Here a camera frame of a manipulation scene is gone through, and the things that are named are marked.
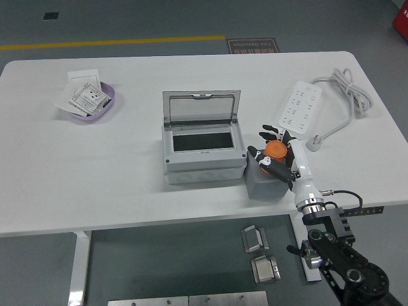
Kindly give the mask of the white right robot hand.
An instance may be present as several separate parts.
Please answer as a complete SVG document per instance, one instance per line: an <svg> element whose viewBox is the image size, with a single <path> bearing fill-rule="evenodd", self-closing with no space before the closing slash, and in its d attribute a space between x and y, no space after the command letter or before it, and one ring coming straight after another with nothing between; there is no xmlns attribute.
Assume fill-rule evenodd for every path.
<svg viewBox="0 0 408 306"><path fill-rule="evenodd" d="M275 140L283 144L287 150L285 161L281 163L269 156L266 150L258 150L252 145L247 148L249 155L265 173L275 176L288 185L295 194L295 205L299 212L307 207L321 210L323 194L313 184L309 162L300 140L283 128L266 124L262 125L262 128L264 131L259 135L265 139L267 145Z"/></svg>

